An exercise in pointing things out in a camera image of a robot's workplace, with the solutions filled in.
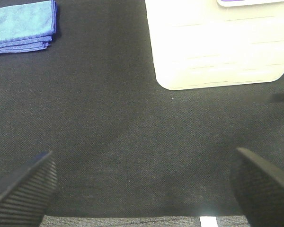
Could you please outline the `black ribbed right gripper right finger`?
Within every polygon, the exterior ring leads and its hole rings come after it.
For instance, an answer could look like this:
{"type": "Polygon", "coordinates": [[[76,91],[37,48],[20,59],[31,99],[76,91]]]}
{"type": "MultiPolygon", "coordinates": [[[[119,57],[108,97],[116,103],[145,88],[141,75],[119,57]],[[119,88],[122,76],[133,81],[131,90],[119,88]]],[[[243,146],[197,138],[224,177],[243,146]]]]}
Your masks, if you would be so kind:
{"type": "Polygon", "coordinates": [[[246,148],[237,148],[231,187],[252,227],[284,227],[284,170],[246,148]]]}

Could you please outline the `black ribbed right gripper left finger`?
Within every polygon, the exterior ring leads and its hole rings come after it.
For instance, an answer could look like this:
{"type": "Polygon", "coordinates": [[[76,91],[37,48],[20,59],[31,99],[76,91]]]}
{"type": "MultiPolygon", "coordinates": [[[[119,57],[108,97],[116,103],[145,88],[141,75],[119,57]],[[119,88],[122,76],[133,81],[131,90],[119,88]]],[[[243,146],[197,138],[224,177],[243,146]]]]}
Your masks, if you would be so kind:
{"type": "Polygon", "coordinates": [[[38,227],[58,184],[53,152],[35,156],[0,180],[0,227],[38,227]]]}

